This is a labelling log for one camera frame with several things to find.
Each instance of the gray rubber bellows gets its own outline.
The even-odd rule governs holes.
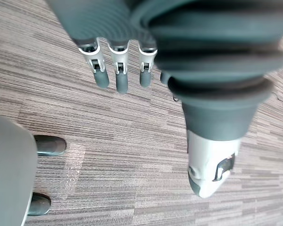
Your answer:
[[[235,85],[233,89],[229,84],[204,89],[185,87],[184,82],[173,77],[168,82],[172,93],[182,101],[187,129],[203,138],[219,141],[243,137],[258,105],[273,89],[273,83],[265,78]]]

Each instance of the black shoe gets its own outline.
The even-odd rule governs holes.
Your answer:
[[[33,192],[32,201],[28,210],[28,216],[42,216],[46,214],[51,205],[50,197]]]
[[[38,156],[56,156],[66,149],[66,141],[60,137],[34,135],[37,144]]]

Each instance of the floor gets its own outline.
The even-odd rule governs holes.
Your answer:
[[[150,88],[139,85],[136,43],[129,93],[118,94],[104,52],[105,90],[44,1],[0,0],[0,115],[68,143],[62,156],[39,157],[34,190],[52,208],[26,226],[283,226],[283,69],[268,76],[275,92],[243,139],[233,175],[200,199],[187,178],[180,102],[157,69]]]

